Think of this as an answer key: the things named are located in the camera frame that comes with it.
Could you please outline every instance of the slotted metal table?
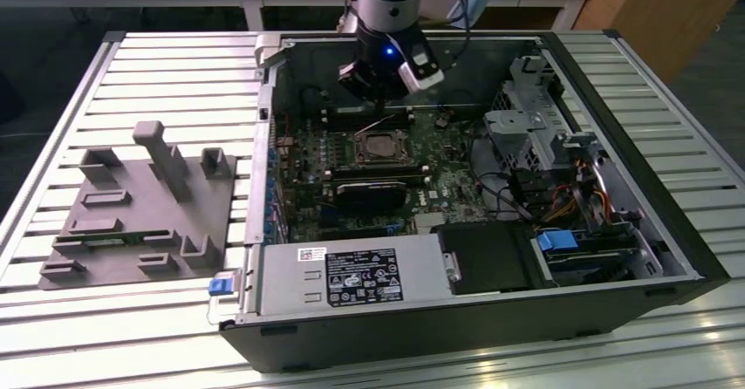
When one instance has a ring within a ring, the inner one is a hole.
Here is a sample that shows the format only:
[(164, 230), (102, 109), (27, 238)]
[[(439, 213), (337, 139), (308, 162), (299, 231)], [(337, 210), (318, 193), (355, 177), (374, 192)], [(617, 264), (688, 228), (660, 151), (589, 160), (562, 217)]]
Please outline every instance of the slotted metal table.
[[(208, 317), (208, 279), (36, 290), (84, 180), (83, 152), (110, 146), (122, 159), (146, 158), (131, 137), (146, 119), (163, 122), (164, 139), (184, 156), (222, 147), (239, 157), (224, 268), (240, 267), (258, 117), (256, 33), (128, 33), (104, 41), (0, 225), (0, 387), (741, 384), (745, 175), (621, 39), (601, 32), (559, 37), (729, 271), (729, 284), (608, 335), (278, 375), (252, 371), (216, 334), (211, 321), (235, 304), (220, 304)], [(567, 106), (589, 130), (577, 104), (569, 100)]]

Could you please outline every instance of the white label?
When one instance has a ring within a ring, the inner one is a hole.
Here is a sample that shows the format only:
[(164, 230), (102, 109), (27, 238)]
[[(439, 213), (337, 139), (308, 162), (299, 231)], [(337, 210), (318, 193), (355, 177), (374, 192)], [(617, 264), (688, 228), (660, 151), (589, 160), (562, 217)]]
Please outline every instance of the white label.
[(298, 248), (298, 261), (323, 261), (326, 248)]

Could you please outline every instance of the gray fixture plate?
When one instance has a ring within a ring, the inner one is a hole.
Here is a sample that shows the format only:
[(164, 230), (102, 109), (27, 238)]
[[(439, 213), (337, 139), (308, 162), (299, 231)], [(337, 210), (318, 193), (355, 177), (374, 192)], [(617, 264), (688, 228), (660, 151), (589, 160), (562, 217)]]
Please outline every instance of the gray fixture plate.
[[(236, 158), (226, 155), (235, 173)], [(150, 168), (150, 160), (123, 160), (123, 167), (112, 167), (111, 173), (119, 183), (116, 189), (126, 189), (132, 197), (127, 205), (86, 207), (82, 200), (90, 193), (100, 192), (91, 181), (80, 187), (75, 204), (59, 236), (72, 236), (68, 230), (75, 221), (118, 218), (123, 232), (148, 230), (175, 230), (182, 239), (191, 239), (196, 248), (202, 246), (204, 235), (210, 235), (219, 256), (204, 268), (192, 269), (179, 255), (178, 246), (152, 248), (147, 243), (95, 247), (64, 257), (56, 250), (45, 265), (73, 259), (87, 269), (84, 274), (64, 280), (51, 281), (41, 276), (39, 287), (44, 290), (65, 289), (103, 284), (136, 283), (175, 278), (212, 276), (223, 267), (224, 242), (231, 212), (234, 179), (204, 178), (200, 158), (184, 158), (187, 171), (186, 183), (192, 192), (192, 200), (176, 202), (163, 181), (159, 181)], [(138, 267), (139, 256), (170, 253), (178, 269), (146, 274)]]

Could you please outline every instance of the power supply label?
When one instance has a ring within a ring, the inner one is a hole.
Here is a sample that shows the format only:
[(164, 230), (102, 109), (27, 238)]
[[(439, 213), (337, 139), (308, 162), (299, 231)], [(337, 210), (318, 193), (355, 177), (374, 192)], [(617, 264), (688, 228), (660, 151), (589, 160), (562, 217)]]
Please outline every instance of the power supply label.
[(395, 249), (326, 253), (328, 304), (382, 304), (405, 300)]

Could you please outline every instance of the capacitor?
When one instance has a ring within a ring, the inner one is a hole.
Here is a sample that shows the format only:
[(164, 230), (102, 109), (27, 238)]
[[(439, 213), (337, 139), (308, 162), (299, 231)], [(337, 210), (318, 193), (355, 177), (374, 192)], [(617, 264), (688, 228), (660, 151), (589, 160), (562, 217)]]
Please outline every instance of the capacitor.
[(434, 120), (434, 126), (435, 126), (438, 129), (446, 128), (446, 127), (447, 127), (447, 124), (449, 124), (447, 120), (443, 119), (442, 117), (439, 117), (437, 120)]

